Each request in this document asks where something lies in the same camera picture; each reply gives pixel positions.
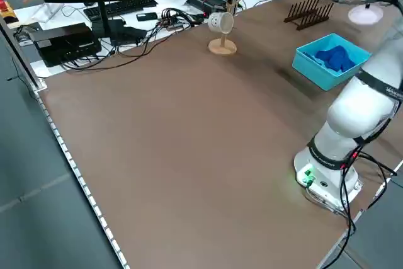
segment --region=white plate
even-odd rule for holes
[[[374,25],[383,17],[383,9],[371,4],[369,9],[365,5],[356,6],[348,12],[348,18],[357,25]]]

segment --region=small box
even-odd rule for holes
[[[332,69],[328,69],[326,66],[320,65],[305,54],[307,53],[315,58],[318,51],[330,50],[338,45],[346,49],[348,57],[356,64],[346,72],[336,72]],[[292,66],[321,89],[329,91],[343,81],[353,77],[370,56],[371,53],[357,47],[343,37],[337,34],[330,34],[303,47],[297,48]]]

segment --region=white desk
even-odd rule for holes
[[[201,13],[201,11],[199,11],[198,9],[186,4],[186,0],[156,0],[156,1],[158,2],[158,5],[156,7],[145,8],[142,11],[142,13],[156,12],[157,14],[161,15],[161,12],[163,11],[163,9],[166,9],[166,8],[177,8],[177,9],[186,11],[191,14]],[[241,1],[241,4],[243,6],[246,4],[246,8],[250,9],[251,7],[253,7],[256,3],[260,2],[260,1],[262,1],[262,2],[259,3],[259,5],[267,2],[266,0],[244,0],[244,1]],[[71,6],[73,8],[80,8],[80,10],[73,12],[74,9],[70,8],[68,6]],[[39,6],[33,6],[30,8],[25,8],[25,9],[17,9],[15,11],[15,13],[17,14],[17,17],[21,21],[22,24],[27,24],[27,23],[32,22],[31,17],[35,14],[35,12],[38,11],[38,8],[39,8]],[[87,24],[88,27],[91,27],[91,22],[85,17],[85,15],[83,13],[84,8],[85,7],[84,7],[83,3],[67,4],[66,7],[62,8],[63,12],[59,11],[48,22],[40,23],[40,25],[44,30],[49,30],[52,28],[59,28],[62,26],[73,25],[73,24],[82,23],[82,22]],[[66,15],[70,15],[71,13],[72,14],[70,15],[70,17],[65,17],[63,15],[63,13]],[[136,18],[136,15],[138,13],[139,12],[134,12],[134,13],[125,14],[122,16],[123,19],[126,21],[127,26],[132,26],[134,28],[141,28],[144,30],[151,30],[153,27],[155,27],[155,25],[156,25],[155,20],[138,22],[137,18]],[[171,33],[166,30],[161,30],[157,35],[157,39],[161,39],[170,34]],[[102,51],[98,53],[98,55],[106,55],[108,53],[107,49],[108,50],[111,49],[111,45],[108,44],[110,42],[109,39],[104,38],[104,41],[106,41],[106,43],[101,41],[101,43],[104,47],[103,47]],[[135,47],[135,45],[130,45],[126,48],[129,49],[131,47]],[[84,65],[84,64],[87,64],[88,61],[79,60],[77,63]],[[65,71],[65,69],[61,66],[46,67],[46,65],[43,63],[42,60],[36,61],[36,62],[32,63],[31,65],[32,65],[33,70],[39,77],[49,77],[54,74],[58,74],[60,72]]]

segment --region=smartphone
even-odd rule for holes
[[[158,19],[157,13],[140,13],[136,15],[139,21],[149,21]]]

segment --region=wooden mug stand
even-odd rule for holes
[[[237,0],[232,0],[232,3],[227,1],[227,11],[231,14],[234,12],[234,6],[236,10]],[[226,34],[221,34],[221,38],[210,41],[208,49],[216,55],[232,55],[237,52],[237,46],[234,42],[227,39]]]

